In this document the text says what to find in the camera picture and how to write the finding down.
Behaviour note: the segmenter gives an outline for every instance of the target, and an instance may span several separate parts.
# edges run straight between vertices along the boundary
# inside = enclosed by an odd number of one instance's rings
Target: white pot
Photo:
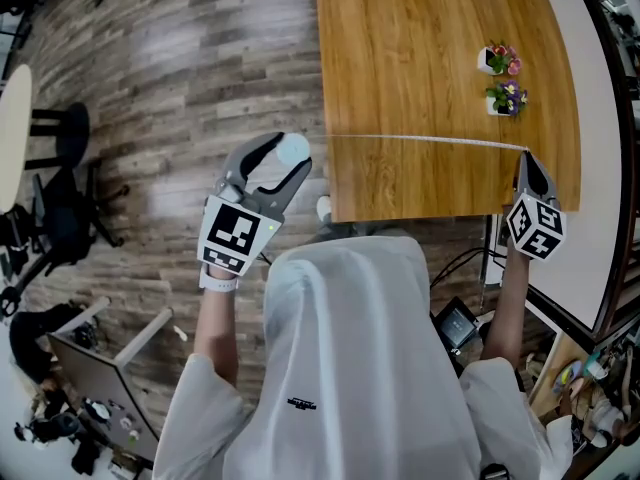
[[[487,51],[491,52],[491,49],[486,46],[480,50],[480,53],[478,54],[478,69],[488,75],[501,75],[504,70],[501,70],[500,73],[496,73],[493,68],[487,64]]]
[[[509,114],[501,114],[496,110],[493,110],[493,103],[496,99],[493,96],[487,96],[487,114],[490,116],[511,117]]]

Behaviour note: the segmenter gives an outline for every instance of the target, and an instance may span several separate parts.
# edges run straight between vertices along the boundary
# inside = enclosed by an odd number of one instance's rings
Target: small potted plant
[[[486,101],[491,116],[517,116],[529,103],[527,91],[515,80],[487,88]]]
[[[501,75],[505,71],[517,75],[522,67],[515,48],[503,43],[485,46],[478,54],[478,69],[489,75]]]

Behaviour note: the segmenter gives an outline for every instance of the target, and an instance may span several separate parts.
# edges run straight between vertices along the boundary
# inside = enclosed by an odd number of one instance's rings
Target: laminate flooring
[[[106,295],[101,342],[115,354],[159,311],[172,322],[129,367],[153,424],[160,429],[193,346],[200,301],[197,235],[205,198],[227,154],[258,134],[298,131],[311,139],[313,169],[286,211],[286,224],[265,253],[275,258],[315,233],[315,204],[328,193],[315,0],[48,0],[33,17],[24,48],[10,71],[28,64],[34,107],[64,109],[82,101],[91,117],[83,167],[102,159],[98,195],[123,183],[130,194],[112,203],[104,222],[123,247],[98,239],[75,266],[40,276],[27,289],[25,309],[68,299],[90,304]],[[52,138],[32,138],[28,158],[52,156]],[[274,186],[286,169],[272,159],[255,171],[251,187]],[[54,169],[41,171],[44,181]],[[30,208],[33,171],[20,202]],[[483,244],[484,219],[400,222],[421,243],[431,275],[462,251]],[[262,298],[267,266],[259,261],[237,296],[238,388],[258,402],[265,369]],[[438,285],[438,312],[458,295],[483,309],[476,257]],[[495,297],[490,306],[494,306]],[[182,342],[172,330],[188,335]]]

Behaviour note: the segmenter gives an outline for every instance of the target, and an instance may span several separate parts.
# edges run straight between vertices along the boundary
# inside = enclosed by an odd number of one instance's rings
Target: cable
[[[262,257],[262,259],[263,259],[264,261],[266,261],[266,262],[267,262],[267,264],[268,264],[269,266],[271,266],[271,265],[272,265],[272,263],[267,259],[267,257],[266,257],[263,253],[260,253],[260,256]]]
[[[503,254],[499,254],[499,253],[497,253],[495,251],[492,251],[487,247],[472,247],[471,249],[469,249],[467,251],[464,251],[461,254],[458,254],[458,256],[456,256],[453,260],[451,260],[447,264],[447,266],[444,267],[440,271],[440,273],[434,278],[434,280],[431,282],[430,288],[433,288],[440,281],[442,281],[442,280],[446,279],[447,277],[449,277],[451,274],[453,274],[460,267],[462,267],[463,265],[469,263],[473,258],[475,258],[481,252],[485,252],[486,254],[488,254],[489,256],[492,256],[494,258],[506,258],[506,256],[504,256]],[[471,254],[471,256],[469,256],[468,258],[466,258],[462,263],[459,263],[455,267],[451,268],[451,270],[448,270],[451,267],[451,265],[453,265],[456,261],[460,260],[460,258],[462,258],[463,256],[466,256],[469,253],[473,253],[473,254]]]

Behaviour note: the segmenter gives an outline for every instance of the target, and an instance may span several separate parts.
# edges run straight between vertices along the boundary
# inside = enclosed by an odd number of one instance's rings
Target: white round table
[[[22,65],[0,97],[0,212],[16,202],[31,127],[31,70]]]

